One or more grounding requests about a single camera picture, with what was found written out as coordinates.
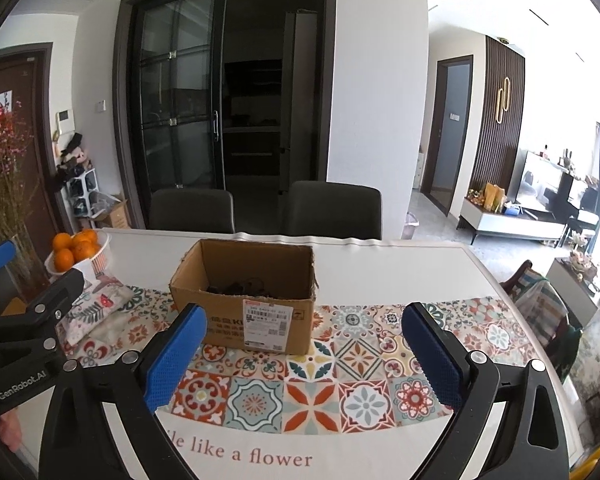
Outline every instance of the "cardboard box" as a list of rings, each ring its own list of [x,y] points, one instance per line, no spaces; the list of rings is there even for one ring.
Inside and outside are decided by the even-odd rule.
[[[266,291],[269,297],[226,296],[207,291],[209,286],[223,291],[235,283],[250,281],[257,282],[258,288]],[[296,355],[309,351],[315,304],[314,251],[311,247],[200,240],[182,259],[171,279],[170,289],[179,311],[189,303],[197,303],[205,309],[208,323],[205,344]],[[256,326],[252,314],[261,313],[257,310],[258,303],[250,303],[254,301],[283,306],[281,310],[290,319],[288,326],[286,318],[280,321],[285,323],[284,331],[280,325],[280,333],[286,333],[286,346],[265,348],[245,344],[245,322],[248,342],[262,344],[251,336]],[[262,310],[264,316],[270,316],[276,307],[264,305]]]
[[[126,200],[113,206],[108,213],[98,216],[95,221],[99,228],[131,229],[129,220],[126,218]]]

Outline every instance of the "glass vase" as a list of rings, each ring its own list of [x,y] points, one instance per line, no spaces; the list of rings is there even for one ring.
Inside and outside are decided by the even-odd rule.
[[[21,299],[28,304],[49,286],[49,279],[26,229],[11,237],[11,242],[16,255],[7,266]]]

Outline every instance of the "barcode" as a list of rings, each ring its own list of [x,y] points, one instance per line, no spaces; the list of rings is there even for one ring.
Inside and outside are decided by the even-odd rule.
[[[273,319],[286,319],[286,314],[277,314],[275,312],[270,312],[269,310],[257,310],[255,308],[247,310],[247,314],[251,314],[252,316],[271,317]]]

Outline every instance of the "door handle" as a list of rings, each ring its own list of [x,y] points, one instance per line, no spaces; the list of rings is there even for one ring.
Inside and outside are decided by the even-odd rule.
[[[218,119],[218,111],[214,110],[214,116],[212,120],[212,128],[214,131],[214,142],[220,140],[220,121]]]

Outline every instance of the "doorway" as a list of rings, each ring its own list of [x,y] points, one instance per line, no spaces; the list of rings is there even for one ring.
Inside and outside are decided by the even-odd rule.
[[[51,183],[47,153],[51,136],[45,97],[50,49],[50,45],[41,44],[0,51],[0,103],[7,110],[17,111],[20,127],[32,137],[23,168],[26,191],[34,191],[26,226],[42,260],[49,254],[59,227],[64,228],[66,218],[64,206],[61,211],[58,197],[47,187]]]
[[[448,215],[464,152],[474,56],[438,62],[436,97],[422,193]]]
[[[276,234],[289,185],[315,177],[320,0],[226,0],[222,152],[239,232]]]
[[[238,231],[276,234],[290,184],[325,173],[334,1],[129,1],[118,144],[135,224],[159,189],[206,187],[232,193]]]

